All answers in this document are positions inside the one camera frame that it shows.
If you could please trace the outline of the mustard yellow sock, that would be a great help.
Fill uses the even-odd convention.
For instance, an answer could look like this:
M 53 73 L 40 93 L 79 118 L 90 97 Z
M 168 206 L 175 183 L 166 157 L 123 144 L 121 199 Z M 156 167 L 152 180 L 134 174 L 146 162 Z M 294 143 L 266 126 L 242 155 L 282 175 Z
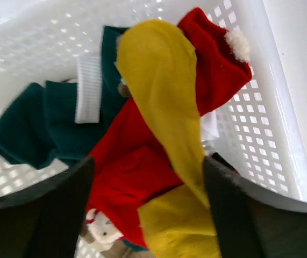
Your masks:
M 185 185 L 138 210 L 144 241 L 155 257 L 221 257 L 210 214 Z
M 166 21 L 136 24 L 120 37 L 117 47 L 116 67 L 147 126 L 181 180 L 209 206 L 202 172 L 196 63 L 191 42 Z

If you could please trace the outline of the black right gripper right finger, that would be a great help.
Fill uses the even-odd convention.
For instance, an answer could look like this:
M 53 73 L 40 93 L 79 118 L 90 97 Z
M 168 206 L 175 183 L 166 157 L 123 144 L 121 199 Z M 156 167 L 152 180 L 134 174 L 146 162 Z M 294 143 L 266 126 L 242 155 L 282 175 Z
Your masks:
M 307 257 L 307 203 L 206 156 L 203 175 L 222 257 Z

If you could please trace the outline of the red sock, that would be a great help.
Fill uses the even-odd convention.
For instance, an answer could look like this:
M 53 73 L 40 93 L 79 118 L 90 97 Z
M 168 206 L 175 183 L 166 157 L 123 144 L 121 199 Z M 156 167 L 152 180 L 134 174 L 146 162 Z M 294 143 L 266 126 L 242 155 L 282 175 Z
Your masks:
M 246 39 L 211 22 L 200 8 L 189 11 L 178 23 L 197 56 L 196 103 L 201 116 L 228 102 L 252 79 L 245 55 L 237 54 Z
M 99 242 L 124 238 L 145 248 L 138 208 L 183 182 L 133 99 L 89 155 L 95 162 L 86 206 L 90 233 Z

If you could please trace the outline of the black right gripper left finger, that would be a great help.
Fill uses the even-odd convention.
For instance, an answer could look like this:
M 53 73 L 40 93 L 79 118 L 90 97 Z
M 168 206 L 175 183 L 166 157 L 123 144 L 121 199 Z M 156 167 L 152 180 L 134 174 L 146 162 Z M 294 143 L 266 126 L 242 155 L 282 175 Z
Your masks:
M 0 257 L 74 257 L 94 168 L 89 157 L 0 197 Z

